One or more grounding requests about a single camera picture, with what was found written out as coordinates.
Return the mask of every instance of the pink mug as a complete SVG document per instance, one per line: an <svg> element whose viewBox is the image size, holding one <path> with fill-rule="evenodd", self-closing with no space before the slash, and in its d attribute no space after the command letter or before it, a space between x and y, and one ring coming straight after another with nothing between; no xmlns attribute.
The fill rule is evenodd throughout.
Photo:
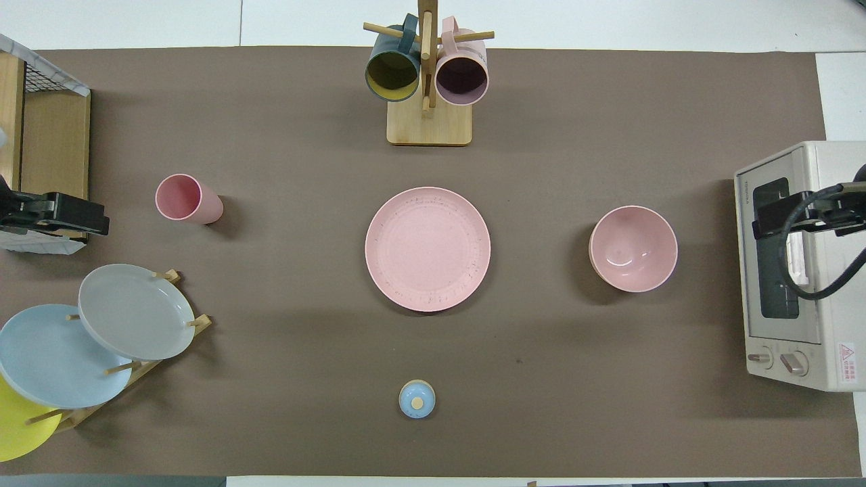
<svg viewBox="0 0 866 487"><path fill-rule="evenodd" d="M223 215L223 201L189 174L172 174L157 187L159 213L170 220L212 224Z"/></svg>
<svg viewBox="0 0 866 487"><path fill-rule="evenodd" d="M487 92L490 76L484 41L454 41L454 36L472 33L458 29L453 16L442 20L443 48L436 62L436 92L453 105L472 105Z"/></svg>

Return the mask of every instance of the black cable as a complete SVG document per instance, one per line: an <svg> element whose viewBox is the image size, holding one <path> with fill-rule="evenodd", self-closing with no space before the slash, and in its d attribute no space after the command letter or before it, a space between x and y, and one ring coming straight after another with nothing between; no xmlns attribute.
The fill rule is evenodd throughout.
<svg viewBox="0 0 866 487"><path fill-rule="evenodd" d="M779 271L782 274L782 281L785 282L785 286L788 287L794 294L802 297L805 300L809 301L817 301L819 299L824 299L825 297L832 295L836 291L840 290L848 281L851 280L851 277L857 273L860 268L864 264L866 264L866 249L863 249L860 254L854 259L851 265L848 266L845 271L836 278L836 281L833 281L829 286L820 291L816 291L814 293L810 293L808 291L800 288L793 279L791 279L791 273L788 272L788 249L787 249L787 241L788 235L791 234L791 227L794 226L794 221L797 220L797 217L800 216L806 206L815 203L819 199L827 199L828 196L834 195L836 193L842 192L842 185L833 185L828 188L824 188L821 191L813 192L809 197L800 202L797 207L788 215L788 218L785 220L785 225L782 227L782 231L779 235Z"/></svg>

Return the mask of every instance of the mug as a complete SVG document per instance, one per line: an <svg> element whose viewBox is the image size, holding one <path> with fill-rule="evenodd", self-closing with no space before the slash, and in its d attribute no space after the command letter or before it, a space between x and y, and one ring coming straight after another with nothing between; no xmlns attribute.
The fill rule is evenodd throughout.
<svg viewBox="0 0 866 487"><path fill-rule="evenodd" d="M191 224L212 224L223 215L223 201L189 174L172 174L157 186L159 214Z"/></svg>
<svg viewBox="0 0 866 487"><path fill-rule="evenodd" d="M472 34L473 30L458 29L453 16L442 20L442 46L436 62L436 92L452 105L472 105L488 89L487 49L484 41L459 44L454 36Z"/></svg>
<svg viewBox="0 0 866 487"><path fill-rule="evenodd" d="M403 25L390 26L402 30L402 38L379 34L373 44L365 78L370 91L382 100L403 101L418 89L421 46L415 42L417 25L418 17L406 14Z"/></svg>

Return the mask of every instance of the yellow plate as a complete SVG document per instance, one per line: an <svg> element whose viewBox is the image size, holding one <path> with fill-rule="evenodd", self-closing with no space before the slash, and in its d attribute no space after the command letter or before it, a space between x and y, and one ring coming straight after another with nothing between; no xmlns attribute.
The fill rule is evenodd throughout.
<svg viewBox="0 0 866 487"><path fill-rule="evenodd" d="M60 424L61 415L32 425L24 421L49 411L54 408L21 397L0 375L0 462L21 457L45 443Z"/></svg>

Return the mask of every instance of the light blue round object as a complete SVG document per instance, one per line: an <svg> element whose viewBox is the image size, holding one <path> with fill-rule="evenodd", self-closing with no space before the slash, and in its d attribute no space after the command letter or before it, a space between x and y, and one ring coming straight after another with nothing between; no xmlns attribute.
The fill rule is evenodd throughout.
<svg viewBox="0 0 866 487"><path fill-rule="evenodd" d="M102 404L123 390L130 369L105 375L129 363L106 350L80 320L67 321L78 308L43 304L12 316L0 328L0 373L19 394L61 409Z"/></svg>
<svg viewBox="0 0 866 487"><path fill-rule="evenodd" d="M436 407L436 393L433 387L423 380L410 380L400 390L397 398L403 414L413 419L426 418Z"/></svg>

